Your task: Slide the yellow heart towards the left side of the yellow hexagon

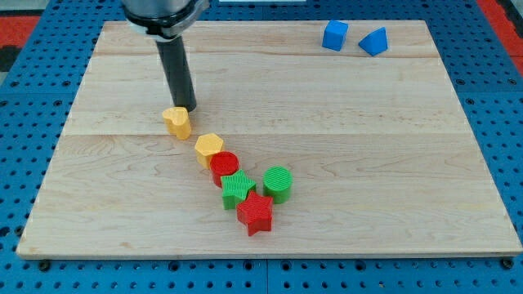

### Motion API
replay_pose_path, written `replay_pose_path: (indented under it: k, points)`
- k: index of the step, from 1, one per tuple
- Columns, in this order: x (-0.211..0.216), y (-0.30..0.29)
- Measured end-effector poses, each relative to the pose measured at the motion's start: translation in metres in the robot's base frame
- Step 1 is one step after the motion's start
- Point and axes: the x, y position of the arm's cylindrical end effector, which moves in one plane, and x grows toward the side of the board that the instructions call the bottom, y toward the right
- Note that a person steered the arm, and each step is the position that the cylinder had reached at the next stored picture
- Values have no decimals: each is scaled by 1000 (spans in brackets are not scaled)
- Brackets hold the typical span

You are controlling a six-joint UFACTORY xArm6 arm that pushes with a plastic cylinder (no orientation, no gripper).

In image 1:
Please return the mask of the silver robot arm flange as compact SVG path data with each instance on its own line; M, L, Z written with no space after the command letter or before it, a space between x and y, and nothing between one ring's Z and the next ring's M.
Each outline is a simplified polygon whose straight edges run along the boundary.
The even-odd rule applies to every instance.
M209 0L122 0L127 22L160 42L179 37L209 8Z

